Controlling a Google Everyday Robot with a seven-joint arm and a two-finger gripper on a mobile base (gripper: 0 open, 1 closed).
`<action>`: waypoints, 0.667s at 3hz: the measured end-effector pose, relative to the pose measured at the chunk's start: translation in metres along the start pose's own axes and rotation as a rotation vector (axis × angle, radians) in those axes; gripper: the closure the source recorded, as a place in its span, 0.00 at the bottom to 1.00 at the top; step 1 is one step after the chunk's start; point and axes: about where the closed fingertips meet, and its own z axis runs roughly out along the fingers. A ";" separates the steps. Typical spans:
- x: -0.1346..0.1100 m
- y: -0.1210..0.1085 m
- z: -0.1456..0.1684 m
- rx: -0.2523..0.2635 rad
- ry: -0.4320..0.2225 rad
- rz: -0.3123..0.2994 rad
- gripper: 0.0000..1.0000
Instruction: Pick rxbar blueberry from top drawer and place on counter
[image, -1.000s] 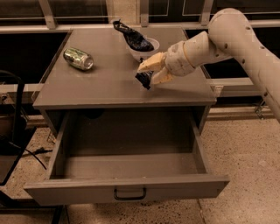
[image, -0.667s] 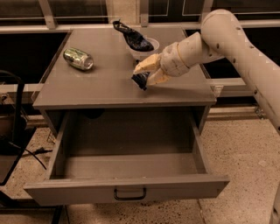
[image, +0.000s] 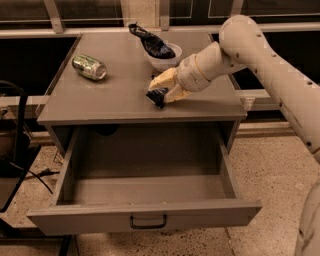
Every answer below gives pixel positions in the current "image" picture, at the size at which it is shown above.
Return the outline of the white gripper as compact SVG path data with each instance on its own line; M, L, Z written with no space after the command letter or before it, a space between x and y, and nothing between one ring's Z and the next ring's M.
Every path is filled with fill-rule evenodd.
M192 54L182 60L175 68L169 68L155 77L148 90L167 88L165 103L171 103L186 98L190 92L200 92L210 85L210 64L200 54Z

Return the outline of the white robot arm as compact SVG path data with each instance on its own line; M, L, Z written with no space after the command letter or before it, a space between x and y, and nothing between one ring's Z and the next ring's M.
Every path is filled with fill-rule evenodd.
M219 40L155 77L147 97L158 107L200 92L222 75L249 69L320 162L320 86L284 60L248 16L226 20Z

